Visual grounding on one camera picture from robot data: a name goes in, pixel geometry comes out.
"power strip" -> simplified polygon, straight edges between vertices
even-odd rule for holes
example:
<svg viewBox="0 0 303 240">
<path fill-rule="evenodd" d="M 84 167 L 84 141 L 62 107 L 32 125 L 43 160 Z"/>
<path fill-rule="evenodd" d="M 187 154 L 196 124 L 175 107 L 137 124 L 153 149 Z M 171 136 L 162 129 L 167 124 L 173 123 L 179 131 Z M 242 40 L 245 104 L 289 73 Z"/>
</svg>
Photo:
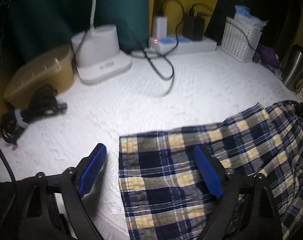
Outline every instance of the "power strip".
<svg viewBox="0 0 303 240">
<path fill-rule="evenodd" d="M 202 53 L 202 52 L 212 52 L 216 50 L 217 42 L 203 37 L 201 41 L 192 41 L 186 37 L 179 36 L 178 37 L 178 46 L 177 48 L 170 53 L 170 55 L 177 54 L 194 54 L 194 53 Z M 176 36 L 170 35 L 165 39 L 155 39 L 151 37 L 149 39 L 149 47 L 157 51 L 161 54 L 166 53 L 176 45 Z"/>
</svg>

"white power adapter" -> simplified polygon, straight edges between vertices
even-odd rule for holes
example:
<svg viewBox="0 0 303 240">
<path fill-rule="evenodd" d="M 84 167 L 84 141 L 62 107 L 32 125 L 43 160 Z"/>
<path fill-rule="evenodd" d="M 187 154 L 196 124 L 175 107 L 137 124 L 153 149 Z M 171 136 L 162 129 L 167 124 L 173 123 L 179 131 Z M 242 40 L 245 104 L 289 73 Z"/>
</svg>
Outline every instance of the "white power adapter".
<svg viewBox="0 0 303 240">
<path fill-rule="evenodd" d="M 167 38 L 167 17 L 166 16 L 155 16 L 153 18 L 153 29 L 152 29 L 151 35 L 155 39 Z"/>
</svg>

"plaid cloth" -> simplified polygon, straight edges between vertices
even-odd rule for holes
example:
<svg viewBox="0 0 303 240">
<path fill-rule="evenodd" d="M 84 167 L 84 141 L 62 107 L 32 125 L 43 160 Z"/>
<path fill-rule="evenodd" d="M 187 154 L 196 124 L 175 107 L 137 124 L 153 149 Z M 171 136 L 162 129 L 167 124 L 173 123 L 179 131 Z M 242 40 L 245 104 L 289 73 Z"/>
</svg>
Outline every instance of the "plaid cloth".
<svg viewBox="0 0 303 240">
<path fill-rule="evenodd" d="M 227 168 L 268 179 L 287 239 L 303 221 L 303 117 L 294 101 L 260 104 L 222 123 L 119 139 L 119 187 L 131 239 L 194 239 L 215 198 L 194 161 L 207 143 Z"/>
</svg>

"thermos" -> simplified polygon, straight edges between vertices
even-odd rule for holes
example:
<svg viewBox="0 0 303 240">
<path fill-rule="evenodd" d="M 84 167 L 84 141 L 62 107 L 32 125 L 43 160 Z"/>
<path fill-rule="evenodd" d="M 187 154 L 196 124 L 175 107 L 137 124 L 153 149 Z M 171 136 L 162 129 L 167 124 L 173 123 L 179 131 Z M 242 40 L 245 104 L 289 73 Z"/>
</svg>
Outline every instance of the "thermos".
<svg viewBox="0 0 303 240">
<path fill-rule="evenodd" d="M 291 91 L 296 91 L 298 83 L 303 79 L 303 48 L 294 45 L 282 73 L 284 85 Z"/>
</svg>

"white textured surface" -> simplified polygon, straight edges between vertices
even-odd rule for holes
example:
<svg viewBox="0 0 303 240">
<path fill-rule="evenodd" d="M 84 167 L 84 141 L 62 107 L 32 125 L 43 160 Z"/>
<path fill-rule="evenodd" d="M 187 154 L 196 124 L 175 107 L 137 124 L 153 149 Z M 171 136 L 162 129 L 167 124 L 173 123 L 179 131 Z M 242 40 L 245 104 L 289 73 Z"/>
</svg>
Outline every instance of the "white textured surface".
<svg viewBox="0 0 303 240">
<path fill-rule="evenodd" d="M 105 239 L 128 239 L 118 186 L 118 138 L 150 130 L 223 121 L 257 102 L 268 106 L 296 100 L 269 70 L 255 63 L 242 64 L 217 50 L 171 57 L 175 67 L 172 91 L 145 60 L 133 59 L 124 74 L 94 86 L 75 80 L 58 96 L 68 103 L 65 115 L 33 123 L 12 147 L 0 147 L 17 179 L 58 174 L 76 166 L 98 142 L 108 149 L 103 179 L 83 199 L 88 213 Z M 170 75 L 162 60 L 156 66 Z M 0 181 L 9 176 L 0 160 Z"/>
</svg>

